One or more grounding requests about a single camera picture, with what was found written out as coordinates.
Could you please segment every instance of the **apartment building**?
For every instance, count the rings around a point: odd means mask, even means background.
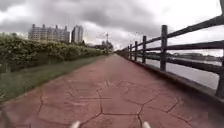
[[[36,27],[32,25],[31,30],[28,33],[28,39],[34,41],[56,41],[56,42],[69,42],[70,32],[67,31],[67,27],[64,29],[46,27]]]
[[[72,30],[72,43],[81,43],[83,41],[83,27],[76,25]]]

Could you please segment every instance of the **red brick walkway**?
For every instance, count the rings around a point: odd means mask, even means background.
[[[4,104],[16,128],[224,128],[206,101],[113,55]]]

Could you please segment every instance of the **grass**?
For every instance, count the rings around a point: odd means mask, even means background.
[[[15,98],[51,79],[67,74],[103,57],[79,59],[2,74],[0,76],[0,103]]]

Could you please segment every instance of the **building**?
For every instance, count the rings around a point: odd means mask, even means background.
[[[76,25],[72,30],[72,43],[81,43],[83,41],[83,27]]]
[[[36,27],[32,25],[32,29],[28,33],[28,39],[34,41],[56,41],[56,42],[69,42],[70,33],[67,31],[67,27],[59,29],[56,25],[55,28]]]

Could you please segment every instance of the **railing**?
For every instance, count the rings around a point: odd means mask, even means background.
[[[222,66],[216,66],[212,64],[192,62],[181,59],[173,59],[167,57],[168,50],[198,50],[198,49],[224,49],[224,40],[214,41],[214,42],[201,42],[194,44],[184,44],[184,45],[174,45],[167,46],[167,41],[169,38],[180,36],[186,33],[194,32],[204,28],[209,28],[213,26],[224,25],[224,16],[217,16],[210,20],[204,21],[202,23],[189,26],[187,28],[181,29],[179,31],[168,34],[167,26],[162,26],[162,34],[160,37],[147,40],[146,36],[143,36],[143,41],[138,43],[135,41],[135,45],[128,46],[127,48],[121,51],[123,56],[130,58],[134,57],[134,61],[137,61],[137,58],[142,58],[142,63],[146,63],[146,59],[158,60],[160,61],[160,70],[166,71],[166,63],[183,65],[203,71],[212,72],[219,75],[218,88],[216,90],[216,96],[219,98],[224,98],[224,61],[222,59]],[[161,40],[161,47],[147,48],[146,45],[153,43],[155,41]],[[150,55],[149,51],[160,51],[159,56]]]

